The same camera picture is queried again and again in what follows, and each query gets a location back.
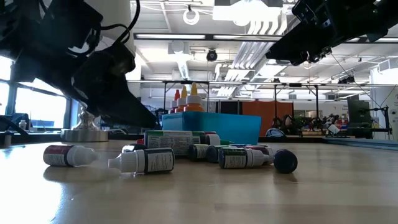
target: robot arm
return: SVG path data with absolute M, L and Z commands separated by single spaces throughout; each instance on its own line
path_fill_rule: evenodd
M 301 21 L 266 53 L 292 65 L 318 62 L 331 48 L 361 35 L 374 42 L 398 23 L 398 1 L 299 0 L 292 9 Z
M 122 24 L 103 27 L 103 16 L 84 0 L 53 0 L 40 15 L 41 0 L 14 0 L 0 14 L 0 55 L 15 61 L 11 81 L 39 78 L 87 106 L 107 122 L 153 128 L 155 116 L 127 87 L 125 74 L 135 69 L 125 46 L 129 30 Z M 101 32 L 126 30 L 110 47 L 94 51 Z M 82 49 L 83 53 L 71 50 Z

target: workbench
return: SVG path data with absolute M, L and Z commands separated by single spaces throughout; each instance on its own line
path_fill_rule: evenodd
M 223 170 L 177 160 L 170 174 L 131 175 L 108 159 L 132 141 L 83 144 L 88 167 L 49 167 L 51 142 L 0 149 L 0 223 L 397 223 L 398 152 L 331 144 L 268 144 L 298 157 L 273 167 Z

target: blue plastic bin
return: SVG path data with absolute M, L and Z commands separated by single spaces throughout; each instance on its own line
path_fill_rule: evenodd
M 239 144 L 257 144 L 261 117 L 190 111 L 165 114 L 162 123 L 163 130 L 216 131 L 222 140 Z

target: security camera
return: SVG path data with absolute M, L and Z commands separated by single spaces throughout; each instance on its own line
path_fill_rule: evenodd
M 208 62 L 214 62 L 217 60 L 217 53 L 215 49 L 210 49 L 209 52 L 207 53 L 207 61 Z

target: orange bottle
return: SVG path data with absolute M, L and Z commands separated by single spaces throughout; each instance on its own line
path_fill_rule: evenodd
M 187 96 L 187 106 L 184 107 L 184 111 L 205 112 L 203 107 L 201 107 L 201 97 L 198 96 L 198 89 L 196 83 L 192 83 L 191 95 Z
M 174 94 L 174 100 L 171 102 L 171 109 L 169 110 L 170 113 L 174 113 L 175 109 L 178 108 L 177 106 L 177 100 L 180 98 L 180 90 L 176 90 Z
M 178 112 L 184 112 L 184 107 L 186 107 L 186 102 L 185 102 L 185 99 L 186 99 L 186 97 L 187 97 L 187 88 L 184 86 L 183 88 L 182 88 L 182 92 L 181 92 L 181 98 L 179 98 L 178 100 L 177 100 L 177 106 L 178 106 L 178 108 L 177 109 L 175 109 L 175 112 L 176 113 L 178 113 Z

